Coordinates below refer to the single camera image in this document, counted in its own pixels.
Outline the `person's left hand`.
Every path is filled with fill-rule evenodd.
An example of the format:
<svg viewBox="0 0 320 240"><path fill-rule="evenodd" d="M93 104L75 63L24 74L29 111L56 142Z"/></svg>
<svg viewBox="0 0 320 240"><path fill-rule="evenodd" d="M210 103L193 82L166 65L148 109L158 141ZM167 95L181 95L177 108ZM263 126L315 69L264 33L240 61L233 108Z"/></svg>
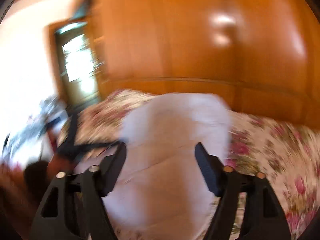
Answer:
<svg viewBox="0 0 320 240"><path fill-rule="evenodd" d="M21 168L1 163L1 239L28 239L33 218L50 182L76 164L54 155Z"/></svg>

